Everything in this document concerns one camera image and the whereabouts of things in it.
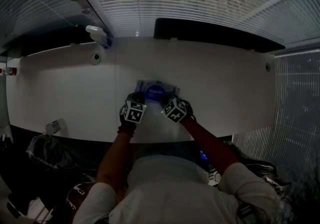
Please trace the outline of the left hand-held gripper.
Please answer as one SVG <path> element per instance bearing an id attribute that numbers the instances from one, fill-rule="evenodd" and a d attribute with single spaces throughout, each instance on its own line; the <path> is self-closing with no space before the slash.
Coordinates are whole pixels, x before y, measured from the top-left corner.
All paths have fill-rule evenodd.
<path id="1" fill-rule="evenodd" d="M 120 122 L 139 124 L 146 111 L 145 94 L 143 92 L 134 92 L 127 96 L 124 106 L 121 108 Z"/>

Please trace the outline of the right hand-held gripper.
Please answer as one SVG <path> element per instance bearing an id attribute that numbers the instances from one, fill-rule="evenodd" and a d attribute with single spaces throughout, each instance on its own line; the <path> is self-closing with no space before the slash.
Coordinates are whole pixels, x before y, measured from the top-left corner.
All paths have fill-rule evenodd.
<path id="1" fill-rule="evenodd" d="M 162 94 L 159 97 L 162 113 L 171 121 L 178 123 L 184 118 L 191 118 L 196 121 L 191 104 L 179 98 L 175 94 Z"/>

